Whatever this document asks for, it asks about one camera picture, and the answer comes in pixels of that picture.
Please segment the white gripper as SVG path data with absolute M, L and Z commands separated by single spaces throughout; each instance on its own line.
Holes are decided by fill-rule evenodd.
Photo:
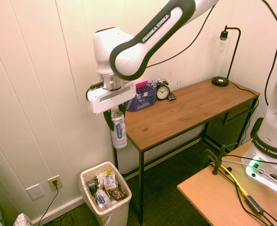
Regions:
M 103 88 L 88 91 L 86 93 L 86 98 L 89 111 L 95 115 L 103 113 L 108 127 L 110 130 L 114 130 L 110 109 L 118 106 L 119 111 L 121 111 L 123 115 L 126 115 L 125 102 L 133 99 L 135 95 L 136 86 L 133 82 L 129 82 L 116 91 Z

